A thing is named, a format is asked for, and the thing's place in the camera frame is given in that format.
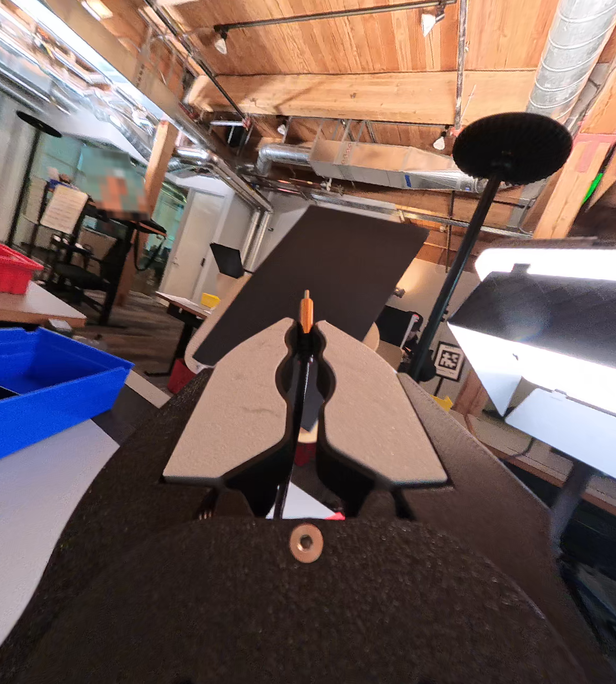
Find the wooden desk black legs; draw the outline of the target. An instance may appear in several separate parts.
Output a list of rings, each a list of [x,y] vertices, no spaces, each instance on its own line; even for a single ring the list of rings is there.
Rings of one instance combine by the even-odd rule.
[[[194,303],[183,297],[165,294],[160,291],[157,291],[156,295],[167,302],[166,313],[176,320],[183,322],[183,329],[167,371],[145,373],[150,378],[165,378],[172,373],[175,362],[184,358],[184,353],[190,339],[194,332],[201,327],[203,322],[212,313],[212,309],[202,304]]]

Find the black office chair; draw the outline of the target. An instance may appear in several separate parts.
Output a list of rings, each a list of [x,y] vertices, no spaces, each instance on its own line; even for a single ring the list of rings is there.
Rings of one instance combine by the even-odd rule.
[[[115,240],[102,259],[61,237],[54,237],[52,244],[47,289],[69,303],[86,304],[98,313],[98,325],[108,326],[123,274],[125,240]]]

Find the red box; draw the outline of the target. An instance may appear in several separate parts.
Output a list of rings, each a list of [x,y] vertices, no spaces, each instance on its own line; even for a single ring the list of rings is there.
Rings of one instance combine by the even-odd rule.
[[[174,366],[170,373],[167,382],[167,390],[172,394],[178,394],[184,387],[186,387],[194,378],[196,373],[192,372],[186,365],[183,358],[175,360]]]

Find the blue storage bin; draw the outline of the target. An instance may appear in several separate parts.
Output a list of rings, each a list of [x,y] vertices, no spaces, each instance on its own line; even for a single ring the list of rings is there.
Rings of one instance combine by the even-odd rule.
[[[0,459],[110,410],[133,364],[56,332],[0,328]]]

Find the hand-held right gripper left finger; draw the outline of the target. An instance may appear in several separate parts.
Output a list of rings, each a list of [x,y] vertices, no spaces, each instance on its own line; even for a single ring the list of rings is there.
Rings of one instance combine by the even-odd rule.
[[[294,329],[283,318],[218,362],[165,466],[167,482],[240,491],[249,503],[276,500],[294,432],[283,380]]]

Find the silver round duct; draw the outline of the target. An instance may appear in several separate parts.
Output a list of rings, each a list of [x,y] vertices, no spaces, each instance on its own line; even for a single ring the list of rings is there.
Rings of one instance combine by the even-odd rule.
[[[579,101],[616,26],[616,1],[560,1],[529,95],[528,113],[550,117],[574,134]]]

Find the small black board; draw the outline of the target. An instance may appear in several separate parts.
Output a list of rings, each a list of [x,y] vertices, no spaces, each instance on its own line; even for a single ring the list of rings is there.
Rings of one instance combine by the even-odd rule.
[[[210,243],[209,247],[221,275],[234,279],[245,275],[246,270],[238,249],[218,243]]]

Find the black white tag sign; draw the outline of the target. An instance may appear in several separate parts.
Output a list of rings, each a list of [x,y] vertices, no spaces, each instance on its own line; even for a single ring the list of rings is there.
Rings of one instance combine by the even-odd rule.
[[[435,376],[458,382],[465,366],[466,356],[460,346],[440,341],[434,353]]]

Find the black standing desk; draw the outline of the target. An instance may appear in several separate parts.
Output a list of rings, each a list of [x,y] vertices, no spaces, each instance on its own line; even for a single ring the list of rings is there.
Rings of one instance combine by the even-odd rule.
[[[99,234],[112,243],[102,256],[83,245],[83,265],[88,279],[80,285],[82,301],[98,314],[97,325],[107,327],[114,307],[122,306],[140,272],[149,269],[165,246],[166,231],[152,219],[120,218],[97,214]]]

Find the silver rectangular duct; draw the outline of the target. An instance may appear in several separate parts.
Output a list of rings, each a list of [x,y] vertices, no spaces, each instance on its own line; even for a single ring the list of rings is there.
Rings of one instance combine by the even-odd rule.
[[[462,172],[451,157],[410,146],[317,139],[310,147],[261,147],[255,170],[267,175],[277,164],[310,167],[323,178],[398,190],[482,193],[486,186],[486,180]]]

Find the white door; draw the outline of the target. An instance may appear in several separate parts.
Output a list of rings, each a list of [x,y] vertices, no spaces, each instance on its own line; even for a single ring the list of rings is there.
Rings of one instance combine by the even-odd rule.
[[[183,226],[172,252],[172,286],[183,295],[193,292],[225,203],[224,196],[194,190],[190,192]]]

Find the whiteboard with writing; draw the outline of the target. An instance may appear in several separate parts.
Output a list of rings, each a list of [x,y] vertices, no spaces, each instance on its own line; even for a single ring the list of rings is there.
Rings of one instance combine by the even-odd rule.
[[[71,235],[89,200],[89,195],[74,187],[57,184],[39,220],[41,227]]]

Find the white top table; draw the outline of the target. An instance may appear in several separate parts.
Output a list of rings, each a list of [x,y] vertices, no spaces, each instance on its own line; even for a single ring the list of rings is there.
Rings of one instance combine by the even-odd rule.
[[[0,293],[0,322],[43,326],[49,320],[65,321],[71,328],[82,328],[87,317],[33,282],[29,282],[23,295]]]

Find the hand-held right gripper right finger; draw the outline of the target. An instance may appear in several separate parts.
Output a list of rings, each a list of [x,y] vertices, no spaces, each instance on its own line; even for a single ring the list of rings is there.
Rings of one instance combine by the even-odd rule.
[[[439,488],[449,483],[399,374],[376,352],[328,321],[320,342],[315,466],[345,506],[372,491]]]

